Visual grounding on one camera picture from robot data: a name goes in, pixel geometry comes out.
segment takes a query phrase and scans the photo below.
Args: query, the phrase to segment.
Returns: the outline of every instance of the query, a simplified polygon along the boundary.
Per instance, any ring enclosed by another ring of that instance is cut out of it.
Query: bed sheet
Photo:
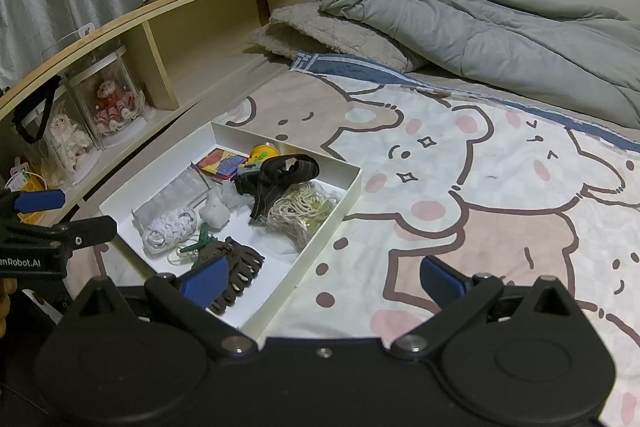
[[[553,274],[616,360],[603,420],[640,426],[640,144],[397,72],[380,83],[378,67],[321,73],[319,58],[217,119],[364,170],[352,213],[266,334],[388,343],[438,312],[418,279],[427,255],[507,284]]]

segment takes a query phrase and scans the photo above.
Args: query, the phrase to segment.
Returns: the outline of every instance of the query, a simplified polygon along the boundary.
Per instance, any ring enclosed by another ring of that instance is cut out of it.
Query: brown dot
[[[316,266],[316,275],[324,275],[327,270],[329,270],[329,265],[327,263],[320,263]]]
[[[342,250],[342,248],[347,248],[349,246],[349,239],[346,237],[341,237],[334,243],[334,250]]]
[[[322,308],[330,308],[335,304],[335,298],[331,293],[322,292],[316,296],[316,303]]]

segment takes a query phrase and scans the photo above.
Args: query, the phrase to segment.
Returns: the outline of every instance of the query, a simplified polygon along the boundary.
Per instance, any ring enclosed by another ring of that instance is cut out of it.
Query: plush toy
[[[60,156],[62,165],[70,171],[75,171],[86,160],[86,152],[91,146],[91,140],[87,133],[78,129],[77,123],[72,123],[64,112],[64,108],[64,102],[56,106],[49,123],[49,130],[52,145]]]
[[[95,123],[101,134],[113,134],[138,115],[133,93],[125,92],[114,80],[101,83],[95,96]]]

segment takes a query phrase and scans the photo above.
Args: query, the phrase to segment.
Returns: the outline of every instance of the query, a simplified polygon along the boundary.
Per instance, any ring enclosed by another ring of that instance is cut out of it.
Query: white box
[[[285,142],[211,122],[156,158],[100,205],[100,211],[104,215],[116,220],[118,235],[156,273],[181,275],[190,269],[190,265],[175,266],[167,261],[166,256],[160,259],[146,256],[142,238],[133,224],[132,210],[147,202],[191,163],[197,163],[216,147],[249,156],[254,146],[267,141],[275,143],[282,154],[303,153],[313,157],[320,166],[316,182],[325,190],[338,195],[340,202],[294,260],[290,254],[292,241],[264,227],[251,227],[248,208],[237,216],[233,215],[225,228],[216,234],[221,240],[230,235],[238,243],[255,248],[265,257],[262,269],[252,285],[224,314],[218,315],[220,319],[254,339],[282,306],[358,199],[362,177],[359,167]]]

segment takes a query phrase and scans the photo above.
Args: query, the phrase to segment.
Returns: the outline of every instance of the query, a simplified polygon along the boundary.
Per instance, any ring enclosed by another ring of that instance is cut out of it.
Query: doll display case
[[[87,125],[103,148],[113,147],[138,134],[152,113],[122,59],[126,51],[126,47],[121,46],[65,80]]]
[[[43,102],[24,122],[31,134],[36,134],[42,123],[44,107]],[[46,180],[47,188],[79,183],[102,153],[65,86],[56,90],[42,140],[25,149],[34,169]]]

